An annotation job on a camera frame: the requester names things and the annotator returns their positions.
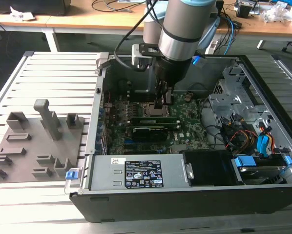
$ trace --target black device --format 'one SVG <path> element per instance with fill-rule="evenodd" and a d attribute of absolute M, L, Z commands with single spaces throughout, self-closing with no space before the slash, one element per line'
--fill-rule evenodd
<path fill-rule="evenodd" d="M 241 27 L 243 25 L 242 23 L 237 22 L 237 21 L 232 21 L 232 23 L 234 25 L 234 29 L 237 29 L 237 30 L 241 29 Z"/>
<path fill-rule="evenodd" d="M 239 18 L 248 18 L 249 12 L 252 9 L 251 6 L 245 6 L 245 5 L 238 5 L 238 9 L 236 12 L 236 16 Z"/>
<path fill-rule="evenodd" d="M 10 7 L 20 12 L 64 16 L 71 0 L 0 0 L 0 14 L 9 14 Z"/>

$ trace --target warning label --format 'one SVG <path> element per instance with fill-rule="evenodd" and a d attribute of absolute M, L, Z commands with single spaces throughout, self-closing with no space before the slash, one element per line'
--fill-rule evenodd
<path fill-rule="evenodd" d="M 127 189 L 162 188 L 163 186 L 160 160 L 125 162 L 125 187 Z"/>

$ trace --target gray fixture plate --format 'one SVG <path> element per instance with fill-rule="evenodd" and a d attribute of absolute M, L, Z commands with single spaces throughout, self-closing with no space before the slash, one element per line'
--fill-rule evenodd
<path fill-rule="evenodd" d="M 64 176 L 59 176 L 54 170 L 54 163 L 39 164 L 36 160 L 38 156 L 52 155 L 55 159 L 58 158 L 61 164 L 65 164 L 68 158 L 72 167 L 76 166 L 84 118 L 79 117 L 81 126 L 78 129 L 68 129 L 65 118 L 59 117 L 58 119 L 60 122 L 58 129 L 63 133 L 62 138 L 58 141 L 53 141 L 49 132 L 43 128 L 42 118 L 28 118 L 28 121 L 23 122 L 23 133 L 29 133 L 32 137 L 31 140 L 7 141 L 6 138 L 10 134 L 15 134 L 11 128 L 8 128 L 0 144 L 0 151 L 2 148 L 24 148 L 26 153 L 24 155 L 8 155 L 12 164 L 0 165 L 0 169 L 7 173 L 4 179 L 0 178 L 0 183 L 65 180 Z M 50 169 L 51 177 L 32 175 L 33 169 L 44 167 Z"/>

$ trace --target wooden table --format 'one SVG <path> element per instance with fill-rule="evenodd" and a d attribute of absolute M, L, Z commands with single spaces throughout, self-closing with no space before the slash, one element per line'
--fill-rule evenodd
<path fill-rule="evenodd" d="M 234 0 L 225 0 L 224 8 Z M 59 51 L 56 33 L 84 33 L 84 34 L 126 34 L 142 17 L 145 5 L 133 8 L 128 12 L 99 12 L 91 7 L 92 0 L 72 0 L 68 14 L 65 17 L 36 16 L 37 20 L 31 22 L 14 22 L 9 15 L 0 15 L 0 22 L 6 31 L 43 32 L 52 52 Z M 128 6 L 125 3 L 112 3 L 111 6 L 120 8 Z M 95 5 L 96 8 L 108 10 L 103 2 Z M 292 26 L 290 22 L 264 23 L 259 16 L 249 16 L 248 19 L 236 18 L 233 7 L 226 9 L 226 13 L 233 20 L 242 23 L 237 36 L 244 39 L 262 40 L 258 48 L 262 48 L 266 40 L 292 41 Z M 216 36 L 227 32 L 227 25 L 222 22 L 218 27 Z M 133 35 L 143 34 L 141 24 Z"/>

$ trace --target blue cable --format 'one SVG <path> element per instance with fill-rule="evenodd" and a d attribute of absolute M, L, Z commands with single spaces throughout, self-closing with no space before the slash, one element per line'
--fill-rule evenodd
<path fill-rule="evenodd" d="M 227 48 L 226 48 L 226 51 L 224 52 L 225 55 L 226 55 L 227 51 L 228 51 L 229 48 L 230 48 L 230 43 L 231 43 L 231 41 L 232 41 L 233 34 L 234 34 L 234 25 L 233 25 L 232 21 L 231 21 L 230 19 L 228 19 L 228 18 L 226 18 L 226 19 L 230 22 L 230 25 L 231 25 L 231 27 L 232 27 L 232 34 L 230 35 L 230 38 L 229 38 L 229 44 L 228 44 L 228 46 L 227 46 Z"/>
<path fill-rule="evenodd" d="M 200 59 L 200 57 L 199 57 L 199 56 L 197 56 L 197 57 L 195 58 L 194 62 L 193 62 L 193 65 L 195 65 L 195 64 L 196 64 L 196 62 L 198 62 L 198 61 L 199 61 L 199 59 Z"/>

